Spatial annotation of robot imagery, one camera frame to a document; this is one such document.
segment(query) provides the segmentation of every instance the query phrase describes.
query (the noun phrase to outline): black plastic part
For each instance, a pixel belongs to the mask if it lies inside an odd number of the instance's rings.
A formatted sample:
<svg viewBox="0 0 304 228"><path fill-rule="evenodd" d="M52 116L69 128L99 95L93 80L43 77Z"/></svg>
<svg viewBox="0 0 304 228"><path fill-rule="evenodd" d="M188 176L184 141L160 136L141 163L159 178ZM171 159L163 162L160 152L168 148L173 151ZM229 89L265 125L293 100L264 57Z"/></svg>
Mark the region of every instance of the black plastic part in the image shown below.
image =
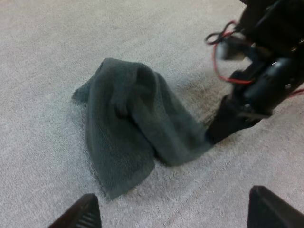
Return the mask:
<svg viewBox="0 0 304 228"><path fill-rule="evenodd" d="M304 1L252 0L240 20L242 33L278 56L293 57L304 45Z"/></svg>
<svg viewBox="0 0 304 228"><path fill-rule="evenodd" d="M258 113L272 112L304 82L303 66L295 58L280 58L243 92L243 100Z"/></svg>
<svg viewBox="0 0 304 228"><path fill-rule="evenodd" d="M212 144L217 144L237 131L253 127L262 119L245 114L236 99L225 96L212 124L206 131L206 139Z"/></svg>
<svg viewBox="0 0 304 228"><path fill-rule="evenodd" d="M249 195L248 228L303 228L304 215L264 186Z"/></svg>
<svg viewBox="0 0 304 228"><path fill-rule="evenodd" d="M98 198L94 194L83 195L49 228L101 228Z"/></svg>

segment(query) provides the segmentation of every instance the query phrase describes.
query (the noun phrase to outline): floor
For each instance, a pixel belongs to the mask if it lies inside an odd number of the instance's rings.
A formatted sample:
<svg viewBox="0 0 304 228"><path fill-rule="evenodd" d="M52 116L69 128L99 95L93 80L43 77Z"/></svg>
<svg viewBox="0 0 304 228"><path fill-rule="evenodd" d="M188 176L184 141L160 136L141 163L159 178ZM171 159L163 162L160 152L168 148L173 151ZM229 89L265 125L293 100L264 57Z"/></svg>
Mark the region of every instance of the floor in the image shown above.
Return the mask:
<svg viewBox="0 0 304 228"><path fill-rule="evenodd" d="M204 37L243 8L237 0L0 0L0 226L47 227L90 192L105 228L245 228L253 185L304 212L304 97L194 162L157 164L112 202L86 150L85 109L71 102L114 57L160 72L205 121L229 86L216 79ZM220 67L229 75L243 65Z"/></svg>

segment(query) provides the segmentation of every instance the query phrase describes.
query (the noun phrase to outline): red wire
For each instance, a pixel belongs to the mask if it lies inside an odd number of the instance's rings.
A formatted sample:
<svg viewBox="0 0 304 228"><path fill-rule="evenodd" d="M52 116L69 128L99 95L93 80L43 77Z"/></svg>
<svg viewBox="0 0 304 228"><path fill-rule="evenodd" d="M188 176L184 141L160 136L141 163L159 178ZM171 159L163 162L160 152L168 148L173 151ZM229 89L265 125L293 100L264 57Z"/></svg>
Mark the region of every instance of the red wire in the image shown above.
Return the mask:
<svg viewBox="0 0 304 228"><path fill-rule="evenodd" d="M232 32L225 33L224 36L231 35ZM213 69L215 73L218 75L219 79L225 81L225 82L230 82L230 83L236 83L236 84L250 84L252 81L245 81L245 80L238 80L238 79L233 79L233 78L228 78L224 77L220 74L218 65L217 65L217 60L216 60L216 51L217 51L217 46L218 44L213 45L213 54L212 54L212 62L213 62Z"/></svg>
<svg viewBox="0 0 304 228"><path fill-rule="evenodd" d="M304 94L304 89L299 89L299 90L296 90L293 93L291 93L288 98L292 98L292 97L303 95L303 94Z"/></svg>

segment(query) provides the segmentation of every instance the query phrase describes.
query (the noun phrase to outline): gray towel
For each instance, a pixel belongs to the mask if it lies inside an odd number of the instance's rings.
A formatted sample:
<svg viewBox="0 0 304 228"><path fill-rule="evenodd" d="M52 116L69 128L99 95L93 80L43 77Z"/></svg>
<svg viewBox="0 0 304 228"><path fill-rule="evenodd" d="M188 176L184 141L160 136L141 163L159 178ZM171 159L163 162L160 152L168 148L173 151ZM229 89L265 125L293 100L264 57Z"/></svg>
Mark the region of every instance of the gray towel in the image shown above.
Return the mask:
<svg viewBox="0 0 304 228"><path fill-rule="evenodd" d="M102 188L114 199L143 181L154 157L168 166L212 145L163 77L141 63L105 59L73 94L87 103L86 142Z"/></svg>

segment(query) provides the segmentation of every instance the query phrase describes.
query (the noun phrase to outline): black cable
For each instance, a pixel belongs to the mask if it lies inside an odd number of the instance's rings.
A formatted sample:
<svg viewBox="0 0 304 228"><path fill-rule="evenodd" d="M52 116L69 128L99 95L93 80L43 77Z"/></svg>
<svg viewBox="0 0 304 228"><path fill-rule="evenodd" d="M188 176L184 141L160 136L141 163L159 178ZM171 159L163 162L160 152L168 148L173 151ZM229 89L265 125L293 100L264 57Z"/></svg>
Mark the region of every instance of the black cable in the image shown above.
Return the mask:
<svg viewBox="0 0 304 228"><path fill-rule="evenodd" d="M223 31L221 32L214 32L214 33L211 33L210 35L206 36L205 38L205 43L208 44L208 45L215 45L215 44L218 44L224 37L225 35L225 32L227 31L228 27L230 25L236 25L237 23L235 21L230 21L223 29ZM214 40L214 41L209 41L209 39L211 37L214 37L214 36L217 36L217 38Z"/></svg>

